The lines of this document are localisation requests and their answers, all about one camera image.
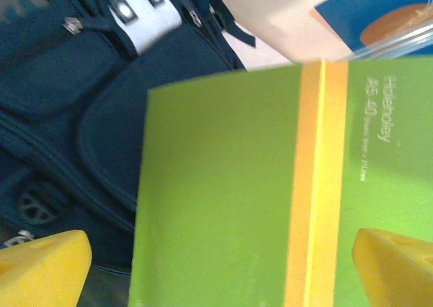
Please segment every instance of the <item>yellow stripe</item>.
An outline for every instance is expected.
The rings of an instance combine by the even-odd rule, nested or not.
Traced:
[[[302,70],[285,307],[332,306],[348,64]]]

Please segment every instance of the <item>backpack logo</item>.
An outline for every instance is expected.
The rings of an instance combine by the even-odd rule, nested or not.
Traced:
[[[47,0],[0,0],[0,22],[10,23],[48,5]]]

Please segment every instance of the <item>backpack strap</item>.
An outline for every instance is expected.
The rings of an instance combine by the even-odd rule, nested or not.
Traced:
[[[81,1],[91,9],[92,16],[66,18],[65,27],[74,34],[86,29],[111,33],[114,41],[126,50],[129,57],[142,54],[154,40],[179,27],[182,21],[196,25],[216,48],[219,47],[213,35],[214,30],[205,22],[191,0],[161,0],[160,3],[154,3],[154,0]],[[150,3],[154,10],[145,3]],[[142,46],[146,37],[151,40]]]
[[[211,18],[216,20],[221,29],[227,31],[230,35],[242,41],[243,43],[256,47],[256,38],[244,32],[236,25],[235,18],[222,0],[209,0]]]

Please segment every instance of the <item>blue book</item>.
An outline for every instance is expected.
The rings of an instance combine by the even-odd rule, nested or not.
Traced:
[[[327,0],[316,10],[352,51],[433,20],[433,0]],[[433,46],[410,55],[431,54]]]

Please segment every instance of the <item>dark blue backpack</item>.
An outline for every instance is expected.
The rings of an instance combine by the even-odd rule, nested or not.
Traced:
[[[18,242],[83,229],[95,265],[126,273],[147,90],[242,69],[224,28],[252,42],[218,1],[169,0],[180,21],[137,46],[136,2],[0,0],[1,223]]]

